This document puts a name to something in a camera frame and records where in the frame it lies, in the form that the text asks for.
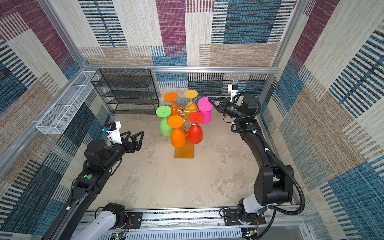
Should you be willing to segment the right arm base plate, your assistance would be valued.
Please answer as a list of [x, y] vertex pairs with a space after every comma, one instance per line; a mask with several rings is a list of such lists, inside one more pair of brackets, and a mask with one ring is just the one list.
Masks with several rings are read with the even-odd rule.
[[262, 215], [256, 215], [251, 218], [250, 221], [242, 221], [238, 216], [238, 211], [234, 209], [225, 208], [220, 210], [220, 215], [224, 218], [224, 222], [226, 226], [257, 226], [257, 225], [265, 225], [266, 219]]

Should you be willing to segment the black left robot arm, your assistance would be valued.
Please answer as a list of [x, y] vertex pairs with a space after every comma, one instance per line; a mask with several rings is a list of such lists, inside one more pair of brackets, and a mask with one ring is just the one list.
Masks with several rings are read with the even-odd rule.
[[124, 154], [141, 149], [143, 131], [134, 135], [128, 131], [123, 135], [126, 137], [119, 135], [120, 144], [109, 146], [104, 139], [97, 139], [87, 145], [84, 152], [86, 160], [81, 173], [72, 182], [70, 197], [42, 237], [43, 240], [69, 240], [89, 206], [113, 175], [111, 169], [114, 165], [123, 160]]

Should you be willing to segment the yellow wine glass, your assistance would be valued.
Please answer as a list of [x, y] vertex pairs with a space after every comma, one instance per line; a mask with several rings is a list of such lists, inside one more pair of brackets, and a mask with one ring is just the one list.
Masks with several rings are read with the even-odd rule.
[[198, 92], [196, 90], [187, 90], [185, 92], [185, 97], [190, 100], [184, 110], [185, 116], [188, 119], [191, 113], [198, 111], [198, 106], [195, 103], [198, 97]]

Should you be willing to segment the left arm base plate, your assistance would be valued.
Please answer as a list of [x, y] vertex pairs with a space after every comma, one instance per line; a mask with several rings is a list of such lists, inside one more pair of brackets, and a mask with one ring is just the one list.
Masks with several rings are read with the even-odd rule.
[[121, 212], [114, 214], [116, 220], [110, 230], [139, 229], [142, 224], [143, 212]]

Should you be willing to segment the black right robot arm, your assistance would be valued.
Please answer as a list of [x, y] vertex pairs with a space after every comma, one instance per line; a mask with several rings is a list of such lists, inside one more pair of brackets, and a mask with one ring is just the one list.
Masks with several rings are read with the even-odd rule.
[[269, 209], [289, 216], [301, 214], [306, 203], [304, 192], [293, 168], [283, 164], [263, 136], [256, 120], [262, 108], [259, 99], [246, 94], [240, 105], [229, 97], [209, 98], [209, 102], [223, 116], [233, 118], [231, 131], [241, 136], [259, 166], [253, 193], [241, 199], [237, 207], [241, 224], [250, 223]]

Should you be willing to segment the red wine glass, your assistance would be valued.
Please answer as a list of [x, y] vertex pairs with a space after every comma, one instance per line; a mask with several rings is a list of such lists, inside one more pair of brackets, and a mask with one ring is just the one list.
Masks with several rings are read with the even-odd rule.
[[203, 140], [203, 130], [201, 126], [199, 125], [204, 120], [203, 114], [200, 112], [193, 112], [189, 115], [189, 121], [191, 124], [193, 124], [189, 129], [189, 141], [197, 145], [202, 142]]

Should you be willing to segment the pink wine glass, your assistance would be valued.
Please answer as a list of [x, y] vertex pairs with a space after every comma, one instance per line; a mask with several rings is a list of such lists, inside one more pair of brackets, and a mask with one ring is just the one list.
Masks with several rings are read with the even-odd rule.
[[207, 125], [212, 120], [212, 108], [213, 105], [209, 102], [209, 98], [201, 98], [198, 101], [198, 108], [200, 110], [200, 113], [202, 113], [204, 119], [201, 122], [203, 125]]

